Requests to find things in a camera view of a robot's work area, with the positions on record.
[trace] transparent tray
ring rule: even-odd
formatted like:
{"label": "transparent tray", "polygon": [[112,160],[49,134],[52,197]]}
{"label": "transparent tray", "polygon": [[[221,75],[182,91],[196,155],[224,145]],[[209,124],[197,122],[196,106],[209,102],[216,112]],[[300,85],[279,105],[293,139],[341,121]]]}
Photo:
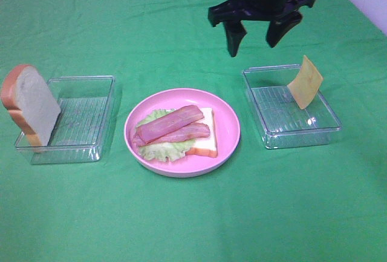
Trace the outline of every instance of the transparent tray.
{"label": "transparent tray", "polygon": [[60,105],[47,146],[30,146],[24,133],[16,150],[31,164],[100,160],[114,106],[113,76],[58,77],[47,82]]}
{"label": "transparent tray", "polygon": [[268,149],[329,144],[341,122],[320,91],[301,110],[287,84],[300,65],[255,67],[243,71],[247,94],[264,145]]}

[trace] bacon strip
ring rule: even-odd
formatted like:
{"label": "bacon strip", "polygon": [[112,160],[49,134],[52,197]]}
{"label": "bacon strip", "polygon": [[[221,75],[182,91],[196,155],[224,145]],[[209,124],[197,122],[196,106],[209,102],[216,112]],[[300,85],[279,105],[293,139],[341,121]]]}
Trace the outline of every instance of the bacon strip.
{"label": "bacon strip", "polygon": [[139,126],[136,134],[138,134],[145,144],[149,144],[161,136],[167,135],[203,118],[202,111],[196,105],[188,105]]}
{"label": "bacon strip", "polygon": [[209,137],[209,136],[210,136],[210,128],[208,127],[208,125],[203,123],[193,122],[184,127],[181,127],[180,129],[177,129],[174,132],[161,136],[160,138],[157,138],[156,140],[149,143],[145,143],[144,141],[142,141],[140,136],[138,136],[138,134],[135,134],[133,137],[133,142],[137,146],[146,146],[146,145],[163,143],[163,142],[170,142],[170,143],[183,142],[193,138]]}

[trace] toast slice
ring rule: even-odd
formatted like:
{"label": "toast slice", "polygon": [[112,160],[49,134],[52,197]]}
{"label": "toast slice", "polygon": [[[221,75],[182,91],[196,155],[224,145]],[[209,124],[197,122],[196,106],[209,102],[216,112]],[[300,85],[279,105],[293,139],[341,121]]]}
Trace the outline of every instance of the toast slice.
{"label": "toast slice", "polygon": [[215,118],[212,108],[200,108],[204,118],[197,121],[205,123],[210,128],[209,137],[196,138],[194,145],[186,152],[186,155],[199,155],[215,158],[218,156],[218,148],[215,135]]}
{"label": "toast slice", "polygon": [[60,106],[44,78],[29,64],[17,65],[5,78],[1,102],[31,146],[46,146]]}

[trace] cheese slice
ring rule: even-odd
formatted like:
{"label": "cheese slice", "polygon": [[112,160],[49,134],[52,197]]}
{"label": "cheese slice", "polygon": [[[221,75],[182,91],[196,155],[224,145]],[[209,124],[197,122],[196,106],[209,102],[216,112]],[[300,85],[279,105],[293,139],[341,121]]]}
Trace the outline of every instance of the cheese slice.
{"label": "cheese slice", "polygon": [[323,77],[317,67],[304,55],[300,71],[288,84],[291,95],[300,109],[305,109],[317,94]]}
{"label": "cheese slice", "polygon": [[204,114],[204,118],[197,121],[208,125],[210,128],[209,137],[196,138],[195,143],[191,149],[186,152],[186,155],[199,155],[209,156],[215,158],[218,156],[218,150],[216,147],[216,135],[215,135],[215,121],[213,118],[212,108],[200,108]]}

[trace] pink plate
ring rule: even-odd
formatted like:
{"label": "pink plate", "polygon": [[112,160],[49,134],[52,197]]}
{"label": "pink plate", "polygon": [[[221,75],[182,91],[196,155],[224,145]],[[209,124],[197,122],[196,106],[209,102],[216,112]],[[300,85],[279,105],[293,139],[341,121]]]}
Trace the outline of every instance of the pink plate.
{"label": "pink plate", "polygon": [[[136,146],[131,142],[136,124],[155,109],[176,109],[190,104],[213,109],[218,157],[185,156],[174,162],[142,159]],[[197,176],[221,166],[234,152],[240,134],[238,117],[228,103],[214,94],[193,88],[174,88],[147,97],[130,112],[124,127],[125,142],[134,157],[151,171],[171,177]]]}

